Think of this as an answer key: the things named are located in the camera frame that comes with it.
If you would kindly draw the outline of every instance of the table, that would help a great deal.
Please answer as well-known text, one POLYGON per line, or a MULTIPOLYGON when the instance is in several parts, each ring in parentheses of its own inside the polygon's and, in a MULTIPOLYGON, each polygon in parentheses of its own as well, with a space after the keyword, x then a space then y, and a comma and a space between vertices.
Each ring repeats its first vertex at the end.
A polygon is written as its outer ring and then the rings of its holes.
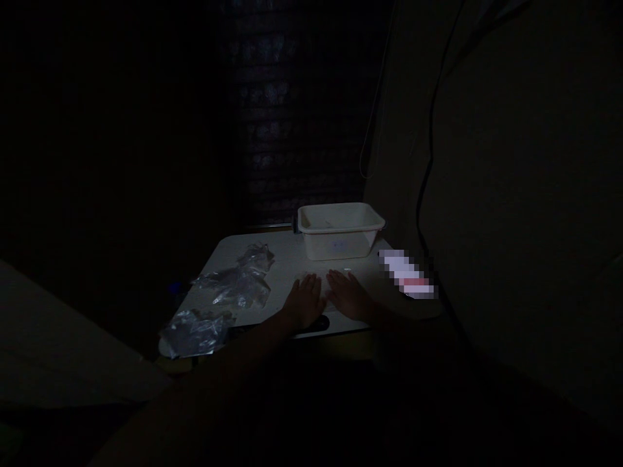
MULTIPOLYGON (((267 244, 270 251, 275 254, 275 263, 265 277, 266 283, 271 288, 271 294, 263 309, 244 309, 234 313, 237 327, 259 324, 279 311, 286 301, 294 280, 303 278, 307 273, 316 273, 323 279, 322 293, 324 294, 328 288, 324 276, 329 269, 340 270, 344 273, 350 269, 374 300, 400 315, 421 320, 441 314, 442 307, 437 300, 407 298, 397 286, 391 283, 389 278, 384 277, 377 253, 381 249, 391 249, 391 246, 382 238, 376 239, 367 257, 311 261, 305 254, 303 235, 293 234, 292 231, 232 235, 224 238, 217 245, 201 274, 236 266, 236 259, 253 243, 267 244)), ((207 310, 213 307, 214 305, 206 299, 206 295, 206 291, 194 285, 180 305, 180 309, 207 310)), ((365 323, 353 321, 342 315, 331 303, 327 304, 324 315, 329 320, 327 329, 302 333, 295 338, 334 335, 368 328, 365 323)), ((162 339, 158 347, 162 355, 169 355, 167 345, 162 339)))

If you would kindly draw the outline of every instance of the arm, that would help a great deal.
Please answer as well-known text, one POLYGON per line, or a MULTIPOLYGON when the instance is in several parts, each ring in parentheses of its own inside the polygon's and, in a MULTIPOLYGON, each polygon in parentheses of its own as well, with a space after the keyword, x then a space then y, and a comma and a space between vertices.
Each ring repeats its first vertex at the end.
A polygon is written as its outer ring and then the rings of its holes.
POLYGON ((380 332, 408 339, 428 339, 428 333, 422 331, 420 322, 397 315, 372 300, 354 274, 349 272, 347 278, 339 271, 330 270, 326 279, 331 287, 326 293, 327 299, 346 317, 363 321, 380 332))
POLYGON ((321 280, 297 280, 284 307, 227 344, 192 373, 172 384, 121 428, 92 466, 170 466, 195 459, 210 432, 261 364, 292 334, 319 317, 321 280))
POLYGON ((512 438, 491 401, 485 399, 465 349, 444 316, 425 321, 404 318, 374 302, 353 274, 347 278, 331 270, 326 279, 331 286, 327 299, 342 314, 392 334, 385 343, 394 347, 391 358, 397 372, 418 388, 455 440, 471 440, 470 434, 476 433, 481 437, 464 444, 465 449, 480 448, 483 439, 497 448, 511 449, 512 438))

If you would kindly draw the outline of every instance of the white cord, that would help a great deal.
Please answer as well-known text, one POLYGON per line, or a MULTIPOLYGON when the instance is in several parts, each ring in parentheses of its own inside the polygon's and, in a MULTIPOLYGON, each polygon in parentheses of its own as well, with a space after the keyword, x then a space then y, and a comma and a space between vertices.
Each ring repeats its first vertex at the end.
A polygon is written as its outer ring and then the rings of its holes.
POLYGON ((383 108, 381 111, 381 125, 380 125, 379 134, 378 134, 378 139, 376 140, 376 157, 374 159, 374 165, 372 167, 372 170, 370 170, 370 175, 365 176, 363 174, 363 170, 361 168, 361 160, 363 159, 363 150, 365 149, 365 142, 368 140, 368 133, 370 132, 370 125, 372 124, 372 118, 374 116, 374 107, 376 106, 376 98, 378 96, 378 90, 381 86, 381 81, 383 79, 383 68, 385 66, 385 56, 387 55, 387 46, 389 45, 389 38, 391 37, 391 26, 394 22, 394 11, 396 10, 397 3, 398 3, 398 0, 394 0, 394 5, 391 7, 391 17, 389 20, 389 31, 387 32, 387 39, 385 40, 385 49, 383 50, 383 58, 381 59, 381 70, 378 74, 378 81, 376 82, 376 91, 374 92, 374 100, 372 102, 372 110, 370 111, 370 119, 368 120, 368 126, 365 129, 365 137, 363 139, 363 145, 361 146, 361 152, 359 153, 359 173, 366 180, 369 180, 372 178, 372 175, 374 175, 374 171, 376 170, 376 164, 378 163, 378 149, 381 144, 381 135, 383 134, 383 122, 385 120, 385 109, 387 108, 387 105, 385 103, 385 97, 387 96, 387 89, 389 87, 389 76, 390 76, 389 70, 387 70, 387 84, 385 85, 385 92, 383 93, 383 108))

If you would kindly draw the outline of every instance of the hand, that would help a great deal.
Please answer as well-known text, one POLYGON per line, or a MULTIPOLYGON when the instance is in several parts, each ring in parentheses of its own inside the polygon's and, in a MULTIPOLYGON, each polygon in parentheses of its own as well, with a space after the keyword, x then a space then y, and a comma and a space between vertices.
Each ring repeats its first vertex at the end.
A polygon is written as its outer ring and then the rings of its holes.
POLYGON ((308 274, 302 281, 294 281, 282 312, 295 319, 297 329, 310 327, 322 315, 326 299, 320 298, 320 285, 321 279, 315 274, 308 274))
POLYGON ((331 286, 326 297, 343 315, 355 321, 370 320, 376 305, 353 274, 349 272, 347 278, 339 271, 330 270, 326 279, 331 286))

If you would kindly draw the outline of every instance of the cable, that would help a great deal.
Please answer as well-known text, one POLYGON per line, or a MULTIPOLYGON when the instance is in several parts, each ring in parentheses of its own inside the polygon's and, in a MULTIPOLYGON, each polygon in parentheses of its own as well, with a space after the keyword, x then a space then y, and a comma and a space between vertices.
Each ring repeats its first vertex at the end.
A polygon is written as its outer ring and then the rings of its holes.
MULTIPOLYGON (((439 91, 439 84, 441 82, 441 77, 443 76, 443 68, 446 61, 446 55, 448 54, 448 49, 450 48, 450 42, 452 41, 452 36, 454 35, 454 30, 456 29, 456 25, 459 21, 459 17, 461 16, 461 12, 463 11, 463 7, 465 6, 466 0, 461 0, 461 4, 459 5, 459 10, 457 11, 456 17, 454 18, 454 23, 452 24, 452 29, 450 30, 450 35, 448 36, 448 40, 446 42, 446 46, 443 49, 443 54, 441 56, 441 65, 439 66, 439 74, 437 76, 437 82, 435 83, 435 88, 433 90, 433 94, 430 101, 430 107, 428 112, 428 149, 429 149, 429 159, 428 164, 426 166, 426 172, 424 173, 424 178, 422 180, 422 184, 420 186, 420 191, 418 194, 417 205, 415 207, 415 225, 417 229, 417 235, 422 245, 422 249, 424 250, 424 257, 429 258, 430 252, 428 250, 428 245, 426 244, 426 240, 424 235, 422 234, 422 230, 420 228, 420 211, 422 208, 422 200, 424 198, 424 192, 426 191, 426 184, 428 183, 428 177, 430 176, 433 162, 435 158, 434 152, 434 132, 433 132, 433 118, 435 112, 435 101, 437 100, 437 92, 439 91)), ((478 354, 472 345, 463 324, 460 319, 456 316, 456 312, 448 299, 448 296, 443 288, 441 281, 437 278, 436 281, 437 292, 439 293, 439 301, 442 303, 444 309, 448 313, 450 317, 450 321, 452 323, 452 327, 456 331, 459 340, 461 341, 463 347, 466 350, 467 358, 469 363, 474 370, 474 373, 480 380, 480 385, 482 386, 482 390, 487 393, 487 395, 491 398, 491 400, 495 401, 500 415, 503 415, 504 418, 510 423, 512 429, 514 429, 515 434, 520 437, 522 436, 522 431, 517 427, 521 425, 518 418, 516 416, 512 416, 509 413, 509 410, 504 405, 504 402, 501 400, 499 393, 495 390, 495 387, 487 374, 487 371, 482 366, 480 359, 478 358, 478 354)))
MULTIPOLYGON (((456 17, 454 18, 454 23, 452 24, 452 29, 450 29, 450 35, 448 36, 448 40, 446 41, 446 46, 443 49, 443 54, 441 55, 441 65, 439 66, 439 74, 437 75, 437 82, 435 83, 435 88, 433 90, 433 95, 430 99, 430 107, 428 110, 428 148, 429 148, 429 158, 428 164, 426 165, 426 171, 424 172, 424 178, 422 180, 422 184, 420 185, 420 191, 417 197, 417 204, 415 205, 415 226, 417 229, 417 235, 420 240, 420 244, 422 245, 422 249, 424 250, 424 256, 429 257, 428 245, 426 244, 426 240, 424 235, 422 234, 422 229, 420 227, 420 212, 422 209, 422 200, 424 198, 424 192, 426 191, 426 184, 428 183, 428 177, 430 176, 430 172, 433 167, 434 161, 434 142, 433 142, 433 118, 435 113, 435 101, 437 100, 437 92, 439 91, 439 83, 441 82, 441 77, 443 75, 443 66, 446 62, 446 55, 448 54, 448 49, 450 48, 450 42, 452 41, 452 37, 454 35, 454 30, 456 29, 456 25, 459 21, 459 17, 461 16, 461 12, 463 11, 463 7, 465 6, 465 0, 461 0, 461 4, 459 5, 459 10, 457 11, 456 17)), ((475 356, 475 352, 473 350, 472 344, 467 337, 467 333, 465 333, 465 329, 463 325, 459 321, 450 301, 448 300, 448 296, 443 289, 443 286, 439 281, 437 281, 437 290, 439 291, 439 299, 444 305, 444 308, 448 311, 448 315, 450 320, 452 321, 452 325, 454 329, 457 331, 460 339, 463 341, 464 345, 470 350, 470 353, 473 352, 475 356)))
MULTIPOLYGON (((370 111, 370 118, 368 119, 368 126, 365 129, 365 137, 363 139, 363 144, 361 145, 361 152, 359 153, 359 174, 366 180, 370 180, 372 178, 372 175, 365 176, 363 174, 363 170, 361 169, 361 160, 363 159, 363 150, 365 149, 365 142, 368 140, 368 133, 370 132, 370 126, 372 125, 372 118, 374 117, 374 107, 376 106, 376 98, 378 96, 378 90, 381 87, 381 81, 383 81, 383 68, 385 67, 385 56, 387 55, 387 46, 389 45, 389 38, 391 37, 391 26, 394 22, 394 11, 396 10, 397 3, 398 3, 398 0, 394 0, 394 4, 391 7, 391 16, 389 19, 389 30, 387 32, 387 39, 385 39, 383 58, 381 59, 381 69, 379 70, 379 73, 378 73, 378 81, 376 82, 376 91, 374 92, 374 100, 372 101, 372 110, 370 111)), ((387 73, 387 79, 388 79, 388 84, 389 84, 389 72, 387 73)), ((387 86, 385 86, 385 93, 383 97, 384 101, 385 101, 386 95, 387 95, 387 86)), ((385 115, 384 111, 381 116, 381 122, 383 121, 383 118, 385 115)), ((378 146, 379 146, 379 143, 377 143, 376 145, 376 158, 374 159, 374 166, 372 167, 372 170, 370 171, 371 174, 374 174, 374 171, 376 170, 376 164, 378 163, 378 146)))

